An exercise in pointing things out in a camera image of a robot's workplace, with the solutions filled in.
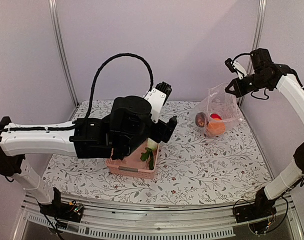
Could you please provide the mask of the dark purple fruit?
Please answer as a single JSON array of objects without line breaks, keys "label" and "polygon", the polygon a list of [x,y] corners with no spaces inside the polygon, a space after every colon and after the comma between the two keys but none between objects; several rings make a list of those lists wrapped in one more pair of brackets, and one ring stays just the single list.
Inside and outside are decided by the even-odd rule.
[{"label": "dark purple fruit", "polygon": [[195,124],[199,128],[203,128],[206,125],[206,115],[203,112],[199,112],[195,116]]}]

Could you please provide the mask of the red apple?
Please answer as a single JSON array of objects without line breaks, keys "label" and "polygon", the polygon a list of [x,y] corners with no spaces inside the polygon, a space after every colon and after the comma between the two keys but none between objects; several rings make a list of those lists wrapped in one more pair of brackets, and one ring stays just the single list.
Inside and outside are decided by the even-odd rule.
[{"label": "red apple", "polygon": [[210,115],[210,119],[211,119],[211,120],[215,120],[215,121],[221,121],[221,120],[222,120],[221,116],[218,115],[218,114],[216,114],[216,113],[212,113],[212,114]]}]

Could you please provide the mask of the white eggplant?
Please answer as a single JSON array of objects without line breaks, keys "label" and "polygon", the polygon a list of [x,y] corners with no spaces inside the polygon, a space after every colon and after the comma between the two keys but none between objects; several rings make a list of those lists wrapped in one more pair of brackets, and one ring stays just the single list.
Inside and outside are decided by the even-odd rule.
[{"label": "white eggplant", "polygon": [[158,148],[158,143],[149,138],[147,140],[147,148],[149,148],[150,150],[154,151],[154,150],[156,150]]}]

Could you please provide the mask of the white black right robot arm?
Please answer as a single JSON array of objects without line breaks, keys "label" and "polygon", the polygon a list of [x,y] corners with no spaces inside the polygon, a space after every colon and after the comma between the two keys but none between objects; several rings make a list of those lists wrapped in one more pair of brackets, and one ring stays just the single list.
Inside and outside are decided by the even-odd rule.
[{"label": "white black right robot arm", "polygon": [[[292,109],[290,121],[297,122],[290,124],[279,110],[275,120],[284,123],[292,131],[304,130],[304,85],[297,72],[286,64],[273,62],[267,49],[258,48],[246,53],[253,68],[253,73],[247,73],[237,61],[242,56],[244,54],[240,53],[225,60],[224,64],[229,71],[237,74],[225,88],[225,92],[240,98],[259,90],[277,91]],[[304,142],[296,148],[288,166],[256,193],[257,202],[251,206],[250,213],[254,218],[261,218],[269,211],[269,202],[292,190],[296,185],[304,185]]]}]

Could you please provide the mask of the clear zip top bag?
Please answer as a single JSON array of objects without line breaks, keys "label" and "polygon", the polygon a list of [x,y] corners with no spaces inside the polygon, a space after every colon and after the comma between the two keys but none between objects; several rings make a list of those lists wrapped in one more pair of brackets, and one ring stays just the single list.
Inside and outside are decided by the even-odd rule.
[{"label": "clear zip top bag", "polygon": [[237,106],[236,97],[232,94],[226,93],[225,88],[228,84],[222,83],[216,87],[208,89],[208,95],[199,104],[197,104],[190,112],[189,117],[195,124],[195,116],[199,112],[203,112],[206,115],[205,127],[197,127],[206,137],[206,126],[210,121],[210,115],[212,113],[218,114],[222,118],[222,122],[225,124],[226,133],[231,130],[237,124],[243,121],[242,114],[240,113],[239,107]]}]

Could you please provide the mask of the orange tangerine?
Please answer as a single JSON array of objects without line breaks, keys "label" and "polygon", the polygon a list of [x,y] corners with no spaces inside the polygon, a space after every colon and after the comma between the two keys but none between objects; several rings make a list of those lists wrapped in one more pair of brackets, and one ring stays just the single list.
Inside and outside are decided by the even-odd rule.
[{"label": "orange tangerine", "polygon": [[210,137],[219,136],[225,131],[225,124],[221,120],[210,121],[206,126],[206,134]]}]

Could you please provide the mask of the green leafy vegetable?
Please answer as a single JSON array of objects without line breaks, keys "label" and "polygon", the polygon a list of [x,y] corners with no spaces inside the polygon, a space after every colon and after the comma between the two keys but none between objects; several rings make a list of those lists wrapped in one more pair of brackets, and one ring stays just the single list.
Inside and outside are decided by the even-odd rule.
[{"label": "green leafy vegetable", "polygon": [[148,164],[149,170],[154,170],[154,154],[151,148],[145,148],[145,152],[141,153],[140,160]]}]

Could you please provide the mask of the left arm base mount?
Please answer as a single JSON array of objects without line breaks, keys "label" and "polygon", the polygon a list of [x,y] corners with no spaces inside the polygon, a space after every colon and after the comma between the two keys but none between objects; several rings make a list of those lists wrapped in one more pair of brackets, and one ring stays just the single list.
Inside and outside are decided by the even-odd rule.
[{"label": "left arm base mount", "polygon": [[54,217],[56,220],[80,223],[84,212],[84,205],[77,203],[75,200],[64,203],[61,201],[61,192],[56,187],[53,188],[53,191],[54,197],[48,204],[38,202],[40,212]]}]

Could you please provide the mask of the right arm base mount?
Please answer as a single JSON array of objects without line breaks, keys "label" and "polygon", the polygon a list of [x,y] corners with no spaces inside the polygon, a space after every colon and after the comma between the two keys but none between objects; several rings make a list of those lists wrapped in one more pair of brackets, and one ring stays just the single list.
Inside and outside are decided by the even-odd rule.
[{"label": "right arm base mount", "polygon": [[[289,202],[284,197],[286,191],[281,193],[275,199],[268,199],[264,188],[261,188],[255,195],[255,200],[253,203],[245,199],[237,200],[232,208],[232,214],[236,219],[237,223],[243,223],[253,220],[258,220],[260,218],[267,218],[262,221],[257,221],[254,223],[248,224],[250,231],[256,236],[263,236],[267,233],[273,232],[277,230],[284,222],[288,209],[289,209]],[[282,220],[274,227],[271,226],[276,222],[276,207],[275,202],[282,198],[286,202],[286,210],[285,214],[282,217]]]}]

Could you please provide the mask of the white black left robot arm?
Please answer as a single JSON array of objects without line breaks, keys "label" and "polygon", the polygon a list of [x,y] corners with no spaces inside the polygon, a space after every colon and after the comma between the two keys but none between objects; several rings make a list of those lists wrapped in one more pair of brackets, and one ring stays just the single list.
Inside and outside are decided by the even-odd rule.
[{"label": "white black left robot arm", "polygon": [[0,174],[11,177],[55,217],[66,206],[55,198],[52,187],[25,161],[26,154],[57,154],[80,159],[122,160],[145,140],[168,142],[177,118],[159,119],[162,96],[118,97],[109,115],[102,119],[86,116],[75,121],[43,126],[17,125],[9,118],[0,123]]}]

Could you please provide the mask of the pink plastic basket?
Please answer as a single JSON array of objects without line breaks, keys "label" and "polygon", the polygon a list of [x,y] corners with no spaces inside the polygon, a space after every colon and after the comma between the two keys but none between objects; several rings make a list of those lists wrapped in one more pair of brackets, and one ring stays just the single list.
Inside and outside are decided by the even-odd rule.
[{"label": "pink plastic basket", "polygon": [[123,175],[133,178],[153,179],[156,173],[159,144],[156,145],[156,149],[152,152],[154,159],[153,169],[150,169],[150,158],[148,158],[146,161],[142,161],[140,159],[142,153],[146,152],[147,147],[147,141],[145,141],[128,157],[124,157],[123,160],[106,159],[105,163],[109,169],[109,172],[115,175]]}]

